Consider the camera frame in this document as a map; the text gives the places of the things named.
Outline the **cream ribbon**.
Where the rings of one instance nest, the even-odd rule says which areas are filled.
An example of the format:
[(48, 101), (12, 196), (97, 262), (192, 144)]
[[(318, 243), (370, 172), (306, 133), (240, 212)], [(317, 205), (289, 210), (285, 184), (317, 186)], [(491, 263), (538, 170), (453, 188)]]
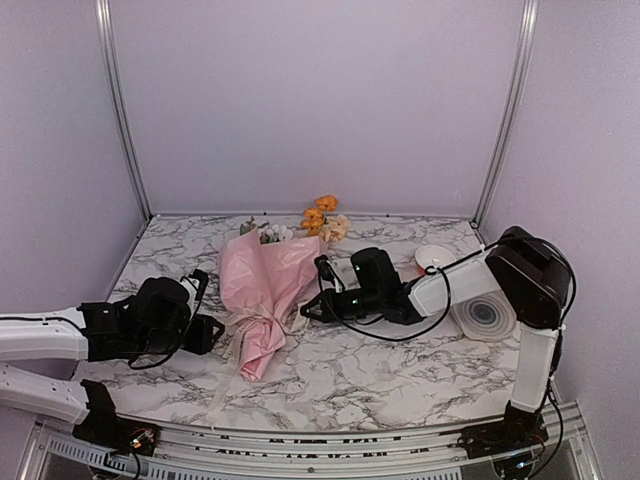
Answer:
[(224, 402), (236, 379), (244, 376), (250, 381), (260, 380), (276, 351), (285, 344), (280, 323), (261, 306), (231, 315), (227, 326), (233, 333), (224, 354), (227, 363), (205, 416), (211, 429), (217, 427)]

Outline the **pink wrapping paper sheet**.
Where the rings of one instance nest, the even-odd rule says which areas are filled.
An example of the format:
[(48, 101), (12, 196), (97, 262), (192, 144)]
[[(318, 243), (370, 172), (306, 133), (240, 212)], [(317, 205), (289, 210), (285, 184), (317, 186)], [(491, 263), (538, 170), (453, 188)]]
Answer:
[(263, 244), (255, 231), (229, 240), (219, 254), (220, 298), (230, 316), (231, 355), (244, 379), (262, 379), (286, 344), (286, 318), (317, 275), (326, 252), (317, 237)]

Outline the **peach flower long green stem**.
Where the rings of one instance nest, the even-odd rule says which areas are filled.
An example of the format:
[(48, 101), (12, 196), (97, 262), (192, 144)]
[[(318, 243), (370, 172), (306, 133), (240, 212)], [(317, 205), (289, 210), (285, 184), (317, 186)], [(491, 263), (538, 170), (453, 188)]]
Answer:
[(347, 236), (350, 226), (351, 222), (345, 215), (327, 216), (319, 230), (319, 237), (325, 243), (339, 242)]

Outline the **orange flower stem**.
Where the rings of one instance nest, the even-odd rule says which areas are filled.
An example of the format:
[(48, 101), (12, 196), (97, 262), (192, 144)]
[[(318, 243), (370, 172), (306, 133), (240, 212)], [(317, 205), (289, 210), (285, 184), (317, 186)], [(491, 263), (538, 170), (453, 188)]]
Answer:
[(316, 198), (314, 205), (304, 210), (300, 226), (306, 230), (308, 236), (318, 235), (327, 222), (326, 215), (334, 212), (338, 204), (338, 199), (331, 194)]

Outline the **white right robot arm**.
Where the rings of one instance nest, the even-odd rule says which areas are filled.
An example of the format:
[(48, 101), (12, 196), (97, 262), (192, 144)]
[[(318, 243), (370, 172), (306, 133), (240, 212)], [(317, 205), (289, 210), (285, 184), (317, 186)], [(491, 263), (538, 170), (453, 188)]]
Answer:
[(352, 255), (358, 287), (347, 290), (328, 257), (314, 261), (319, 292), (299, 312), (323, 323), (350, 330), (358, 320), (376, 316), (393, 324), (422, 324), (434, 330), (457, 305), (478, 302), (494, 292), (510, 304), (520, 324), (521, 340), (515, 384), (495, 438), (515, 448), (534, 431), (531, 414), (545, 402), (557, 367), (558, 343), (577, 293), (571, 264), (551, 242), (520, 226), (506, 229), (498, 240), (444, 266), (428, 266), (422, 276), (403, 281), (388, 253), (369, 247)]

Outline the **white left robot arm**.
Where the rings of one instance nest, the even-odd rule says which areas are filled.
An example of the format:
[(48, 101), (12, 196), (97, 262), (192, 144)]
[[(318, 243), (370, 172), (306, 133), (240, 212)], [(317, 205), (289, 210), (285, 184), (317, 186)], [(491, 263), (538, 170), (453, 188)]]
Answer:
[(144, 371), (163, 366), (179, 351), (205, 355), (225, 330), (200, 312), (208, 283), (208, 275), (196, 269), (178, 280), (148, 278), (116, 302), (2, 315), (2, 404), (72, 425), (86, 423), (102, 443), (119, 444), (126, 423), (102, 383), (54, 379), (21, 363), (122, 360), (129, 369)]

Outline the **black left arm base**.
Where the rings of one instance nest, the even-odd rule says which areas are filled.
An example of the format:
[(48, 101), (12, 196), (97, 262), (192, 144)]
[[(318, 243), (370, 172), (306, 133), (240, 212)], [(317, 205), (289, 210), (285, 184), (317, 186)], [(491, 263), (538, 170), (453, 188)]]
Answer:
[(73, 427), (75, 438), (119, 453), (132, 450), (143, 456), (153, 455), (160, 432), (158, 425), (120, 416), (103, 384), (82, 380), (80, 385), (87, 394), (88, 414)]

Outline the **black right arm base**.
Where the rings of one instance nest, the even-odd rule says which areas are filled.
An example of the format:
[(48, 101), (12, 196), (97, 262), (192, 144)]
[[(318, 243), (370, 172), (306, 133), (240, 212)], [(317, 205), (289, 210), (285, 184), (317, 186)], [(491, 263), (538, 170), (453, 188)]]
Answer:
[(501, 420), (463, 428), (457, 445), (466, 451), (469, 459), (542, 445), (549, 435), (541, 412), (542, 404), (529, 412), (509, 401)]

